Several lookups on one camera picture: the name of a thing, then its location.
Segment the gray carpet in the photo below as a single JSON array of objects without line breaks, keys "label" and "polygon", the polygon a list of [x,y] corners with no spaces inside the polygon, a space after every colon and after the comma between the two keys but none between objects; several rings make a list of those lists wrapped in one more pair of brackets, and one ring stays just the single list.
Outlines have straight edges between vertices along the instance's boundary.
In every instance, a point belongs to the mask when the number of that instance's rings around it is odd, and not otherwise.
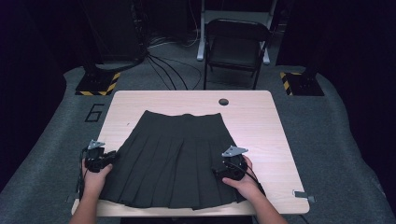
[{"label": "gray carpet", "polygon": [[[301,72],[301,67],[274,66],[276,38],[270,48],[271,64],[262,67],[258,90],[273,94],[305,191],[317,198],[304,215],[310,223],[396,223],[374,172],[361,159],[348,129],[347,112],[332,84],[318,76],[325,96],[288,96],[280,72]],[[179,60],[204,71],[197,62],[197,44],[162,45],[151,54]],[[183,76],[189,89],[199,81],[197,71],[169,62]],[[106,67],[117,67],[109,64]],[[67,90],[47,129],[27,159],[0,194],[0,223],[66,223],[72,204],[64,200],[73,193],[78,177],[79,152],[96,139],[112,97],[76,96],[75,87],[83,76],[76,68],[64,74]],[[168,87],[172,87],[162,74]],[[178,90],[182,82],[171,75]],[[115,91],[167,90],[148,61],[121,73]],[[209,90],[245,90],[208,83]],[[197,90],[202,88],[202,80]],[[93,104],[103,113],[98,122],[84,122]],[[298,216],[285,216],[290,223],[304,223]],[[119,223],[117,217],[99,217],[99,223]]]}]

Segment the metal clip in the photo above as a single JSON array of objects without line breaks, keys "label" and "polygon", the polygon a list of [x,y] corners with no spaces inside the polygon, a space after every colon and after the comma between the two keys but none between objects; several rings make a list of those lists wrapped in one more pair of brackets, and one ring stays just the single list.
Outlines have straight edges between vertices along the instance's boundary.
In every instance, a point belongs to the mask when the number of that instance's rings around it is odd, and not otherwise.
[{"label": "metal clip", "polygon": [[305,192],[301,192],[301,191],[293,191],[294,197],[296,198],[305,198],[307,199],[310,203],[315,203],[317,201],[317,199],[315,198],[315,196],[309,196],[307,193]]},{"label": "metal clip", "polygon": [[104,145],[105,145],[105,143],[93,141],[93,139],[92,139],[90,144],[88,145],[88,149],[94,149],[94,148],[101,147],[101,146],[104,146]]},{"label": "metal clip", "polygon": [[233,157],[233,156],[240,155],[247,151],[248,150],[245,148],[230,146],[225,152],[221,153],[221,156],[222,157]]},{"label": "metal clip", "polygon": [[78,199],[79,195],[78,193],[73,193],[67,196],[67,198],[64,200],[65,203],[73,203],[75,199]]}]

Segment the black pleated skirt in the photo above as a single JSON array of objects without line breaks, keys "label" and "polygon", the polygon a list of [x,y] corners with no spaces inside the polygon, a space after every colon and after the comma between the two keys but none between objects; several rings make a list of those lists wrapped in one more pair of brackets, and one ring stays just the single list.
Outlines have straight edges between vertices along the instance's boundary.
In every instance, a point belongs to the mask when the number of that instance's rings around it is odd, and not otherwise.
[{"label": "black pleated skirt", "polygon": [[166,116],[145,111],[118,150],[100,198],[137,208],[202,209],[244,200],[211,168],[235,146],[221,114]]}]

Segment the forearm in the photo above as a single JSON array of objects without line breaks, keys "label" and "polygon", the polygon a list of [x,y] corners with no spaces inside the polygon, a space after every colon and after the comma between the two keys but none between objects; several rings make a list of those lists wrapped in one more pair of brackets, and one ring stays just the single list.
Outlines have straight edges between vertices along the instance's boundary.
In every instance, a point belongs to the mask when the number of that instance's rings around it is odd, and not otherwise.
[{"label": "forearm", "polygon": [[70,224],[90,224],[96,223],[97,197],[82,197],[75,214],[70,220]]},{"label": "forearm", "polygon": [[250,200],[252,203],[257,219],[260,224],[281,224],[288,223],[272,206],[268,199],[264,195],[258,195],[254,199]]}]

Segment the chair leg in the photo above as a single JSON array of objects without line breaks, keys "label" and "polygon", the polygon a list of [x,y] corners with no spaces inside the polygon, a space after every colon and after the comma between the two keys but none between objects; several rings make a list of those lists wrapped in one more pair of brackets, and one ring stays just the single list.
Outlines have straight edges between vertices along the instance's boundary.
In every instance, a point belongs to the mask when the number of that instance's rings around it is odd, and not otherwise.
[{"label": "chair leg", "polygon": [[256,77],[254,78],[253,90],[256,90],[257,81],[259,80],[260,70],[256,72]]},{"label": "chair leg", "polygon": [[205,63],[204,90],[206,90],[207,63]]}]

